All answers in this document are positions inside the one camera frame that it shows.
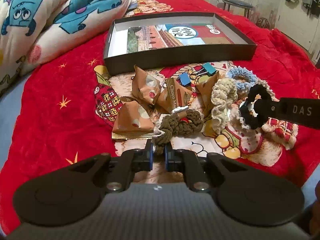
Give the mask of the black crochet scrunchie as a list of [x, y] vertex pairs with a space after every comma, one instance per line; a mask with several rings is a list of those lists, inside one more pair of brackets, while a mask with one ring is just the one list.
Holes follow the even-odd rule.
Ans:
[[250, 129], [261, 128], [269, 119], [272, 98], [263, 85], [251, 87], [247, 99], [240, 107], [240, 115]]

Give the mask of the blue crochet scrunchie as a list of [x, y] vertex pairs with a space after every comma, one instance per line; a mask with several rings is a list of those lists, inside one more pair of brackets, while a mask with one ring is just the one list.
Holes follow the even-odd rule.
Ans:
[[248, 93], [250, 88], [256, 84], [257, 76], [252, 71], [240, 66], [229, 69], [226, 77], [235, 80], [235, 86], [239, 92]]

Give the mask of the cream crochet scrunchie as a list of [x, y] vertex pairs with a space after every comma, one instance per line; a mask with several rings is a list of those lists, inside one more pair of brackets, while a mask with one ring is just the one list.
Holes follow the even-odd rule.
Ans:
[[216, 134], [220, 134], [229, 120], [228, 110], [238, 99], [235, 80], [230, 78], [219, 79], [213, 86], [211, 93], [212, 129]]

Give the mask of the brown snack packet front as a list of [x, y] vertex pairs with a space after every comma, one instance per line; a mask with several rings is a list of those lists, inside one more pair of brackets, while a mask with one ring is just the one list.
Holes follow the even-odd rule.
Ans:
[[151, 138], [154, 127], [147, 111], [138, 102], [125, 102], [114, 122], [112, 139]]

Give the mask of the brown crochet scrunchie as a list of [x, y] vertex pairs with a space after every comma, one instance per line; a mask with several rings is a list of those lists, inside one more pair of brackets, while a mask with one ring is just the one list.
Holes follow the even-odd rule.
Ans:
[[200, 133], [204, 121], [201, 113], [194, 109], [188, 109], [170, 115], [162, 114], [156, 122], [152, 143], [154, 155], [162, 155], [166, 144], [171, 142], [173, 137], [189, 137]]

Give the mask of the Choco snack packet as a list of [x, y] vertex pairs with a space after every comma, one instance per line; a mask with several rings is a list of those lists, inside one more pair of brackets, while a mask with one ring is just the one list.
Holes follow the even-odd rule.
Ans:
[[174, 78], [166, 78], [165, 87], [160, 93], [156, 105], [162, 107], [166, 112], [171, 113], [174, 109], [186, 107], [192, 91], [180, 85]]

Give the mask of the brown triangular snack packet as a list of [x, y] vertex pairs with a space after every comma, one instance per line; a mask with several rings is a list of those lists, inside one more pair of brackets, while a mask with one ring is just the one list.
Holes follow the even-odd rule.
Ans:
[[134, 66], [135, 75], [132, 79], [132, 95], [154, 105], [161, 93], [160, 81], [138, 66]]

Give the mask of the patterned ball on floor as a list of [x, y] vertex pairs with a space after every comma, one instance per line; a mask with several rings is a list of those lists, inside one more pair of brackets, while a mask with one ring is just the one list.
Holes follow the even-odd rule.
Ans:
[[260, 17], [256, 22], [256, 26], [262, 29], [270, 29], [270, 23], [267, 18]]

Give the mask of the teal binder clip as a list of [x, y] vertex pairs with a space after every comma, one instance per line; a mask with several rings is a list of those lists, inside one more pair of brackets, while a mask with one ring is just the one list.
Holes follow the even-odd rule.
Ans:
[[208, 76], [212, 76], [216, 73], [216, 68], [209, 62], [205, 63], [202, 65], [203, 67], [203, 75], [208, 75]]

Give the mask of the blue binder clip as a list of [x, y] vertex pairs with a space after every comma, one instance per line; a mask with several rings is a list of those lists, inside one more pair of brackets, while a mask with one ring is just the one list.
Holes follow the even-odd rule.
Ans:
[[191, 86], [191, 79], [189, 77], [189, 74], [184, 72], [178, 76], [179, 82], [183, 87], [189, 87]]

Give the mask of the round dark stool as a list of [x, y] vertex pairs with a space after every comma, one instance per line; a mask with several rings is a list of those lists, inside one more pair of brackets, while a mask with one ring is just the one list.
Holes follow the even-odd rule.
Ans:
[[244, 17], [249, 19], [249, 13], [253, 9], [253, 6], [247, 2], [240, 0], [222, 0], [223, 10], [227, 8], [230, 11], [231, 6], [244, 9]]

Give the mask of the black shallow cardboard box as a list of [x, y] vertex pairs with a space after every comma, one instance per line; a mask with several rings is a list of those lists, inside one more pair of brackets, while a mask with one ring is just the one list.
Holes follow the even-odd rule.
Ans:
[[[131, 27], [159, 24], [213, 24], [225, 33], [233, 44], [204, 44], [181, 46], [127, 53], [127, 32]], [[210, 12], [169, 12], [139, 15], [115, 20], [109, 30], [104, 63], [110, 75], [134, 71], [134, 66], [143, 70], [226, 60], [250, 60], [257, 45], [239, 29], [221, 16]]]

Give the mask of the Chinese history textbook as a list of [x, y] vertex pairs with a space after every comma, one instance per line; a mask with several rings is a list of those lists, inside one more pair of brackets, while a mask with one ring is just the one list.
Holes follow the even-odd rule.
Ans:
[[126, 52], [233, 43], [221, 29], [213, 24], [159, 24], [129, 28]]

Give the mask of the blue monster print comforter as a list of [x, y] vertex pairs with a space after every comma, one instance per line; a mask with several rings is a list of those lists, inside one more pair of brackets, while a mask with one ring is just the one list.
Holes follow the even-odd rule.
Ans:
[[136, 0], [1, 0], [1, 92], [106, 31]]

